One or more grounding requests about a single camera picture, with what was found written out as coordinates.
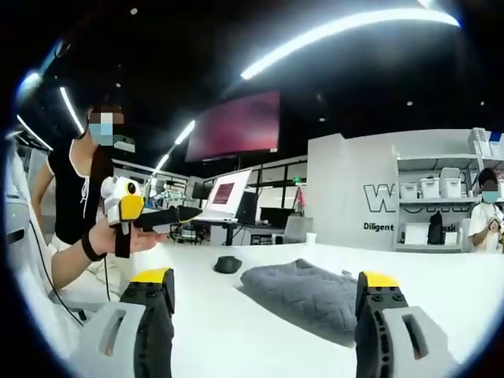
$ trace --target white storage box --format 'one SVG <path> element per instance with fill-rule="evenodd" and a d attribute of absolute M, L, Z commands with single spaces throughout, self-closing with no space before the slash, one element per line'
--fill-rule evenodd
<path fill-rule="evenodd" d="M 474 154 L 491 156 L 487 131 L 484 128 L 473 128 L 469 135 L 469 148 Z"/>
<path fill-rule="evenodd" d="M 502 159 L 502 149 L 499 142 L 490 142 L 490 152 L 493 158 Z"/>
<path fill-rule="evenodd" d="M 504 198 L 504 180 L 503 179 L 498 179 L 498 198 L 499 199 Z"/>
<path fill-rule="evenodd" d="M 401 199 L 414 200 L 418 198 L 418 183 L 401 183 L 399 188 Z"/>
<path fill-rule="evenodd" d="M 433 179 L 420 179 L 422 198 L 439 198 L 439 177 Z"/>
<path fill-rule="evenodd" d="M 462 197 L 462 180 L 443 179 L 441 181 L 441 197 L 443 198 L 461 198 Z"/>

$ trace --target ceiling light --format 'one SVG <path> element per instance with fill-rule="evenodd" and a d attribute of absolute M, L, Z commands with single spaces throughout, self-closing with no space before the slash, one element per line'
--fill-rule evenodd
<path fill-rule="evenodd" d="M 33 86 L 39 83 L 41 79 L 42 77 L 37 72 L 32 72 L 24 78 L 22 85 Z"/>
<path fill-rule="evenodd" d="M 361 26 L 397 20 L 423 20 L 460 27 L 458 21 L 449 14 L 429 9 L 389 9 L 376 12 L 357 13 L 331 21 L 292 39 L 267 54 L 259 61 L 256 61 L 242 72 L 241 77 L 245 80 L 251 79 L 287 55 L 290 55 L 296 50 L 299 50 L 311 43 L 315 43 L 325 37 L 336 35 L 350 29 L 359 28 Z"/>
<path fill-rule="evenodd" d="M 21 130 L 16 130 L 14 132 L 8 132 L 6 135 L 6 139 L 12 139 L 15 136 L 18 136 L 22 131 Z"/>
<path fill-rule="evenodd" d="M 165 165 L 165 163 L 166 163 L 166 161 L 168 160 L 169 157 L 170 157 L 169 154 L 163 155 L 163 157 L 161 158 L 161 160 L 157 164 L 156 169 L 152 173 L 153 176 L 159 173 L 160 169 L 163 168 L 163 165 Z"/>
<path fill-rule="evenodd" d="M 65 102 L 66 108 L 69 110 L 70 116 L 73 119 L 73 122 L 77 125 L 79 131 L 84 133 L 84 128 L 82 124 L 80 124 L 79 118 L 77 118 L 76 111 L 73 109 L 72 103 L 70 102 L 70 98 L 66 93 L 66 89 L 64 87 L 60 87 L 61 96 L 63 101 Z"/>
<path fill-rule="evenodd" d="M 20 117 L 19 114 L 16 115 L 16 118 L 17 120 L 19 121 L 20 124 L 23 125 L 24 129 L 31 135 L 33 136 L 35 139 L 37 139 L 41 144 L 43 144 L 48 150 L 53 150 L 53 147 L 49 146 L 46 142 L 44 142 L 44 140 L 42 138 L 40 138 L 38 135 L 36 135 L 36 133 L 31 130 L 28 125 L 26 124 L 26 122 L 24 122 L 23 118 Z"/>
<path fill-rule="evenodd" d="M 433 5 L 434 0 L 418 0 L 421 6 L 430 9 Z"/>
<path fill-rule="evenodd" d="M 189 122 L 189 125 L 180 133 L 179 137 L 176 139 L 175 144 L 179 145 L 183 142 L 184 139 L 187 138 L 189 134 L 194 130 L 196 123 L 192 120 Z"/>

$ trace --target white drawstring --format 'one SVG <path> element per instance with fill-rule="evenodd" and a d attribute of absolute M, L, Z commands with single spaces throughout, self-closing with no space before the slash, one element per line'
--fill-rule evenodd
<path fill-rule="evenodd" d="M 84 211 L 82 214 L 82 218 L 86 217 L 86 206 L 87 206 L 87 196 L 89 195 L 89 177 L 84 178 L 84 184 L 82 189 L 80 190 L 80 195 L 82 198 L 80 199 L 80 203 L 84 201 Z"/>

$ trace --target gray cushion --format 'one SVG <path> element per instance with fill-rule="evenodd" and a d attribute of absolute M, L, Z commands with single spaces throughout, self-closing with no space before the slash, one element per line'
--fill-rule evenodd
<path fill-rule="evenodd" d="M 347 335 L 357 324 L 357 281 L 348 272 L 339 276 L 298 259 L 249 269 L 241 281 L 252 298 L 275 303 L 325 332 Z"/>

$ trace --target chair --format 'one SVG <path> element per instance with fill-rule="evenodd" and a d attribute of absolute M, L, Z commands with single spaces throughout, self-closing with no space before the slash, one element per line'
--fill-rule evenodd
<path fill-rule="evenodd" d="M 283 234 L 273 234 L 273 244 L 296 244 L 306 242 L 306 233 L 313 230 L 313 218 L 291 215 Z"/>

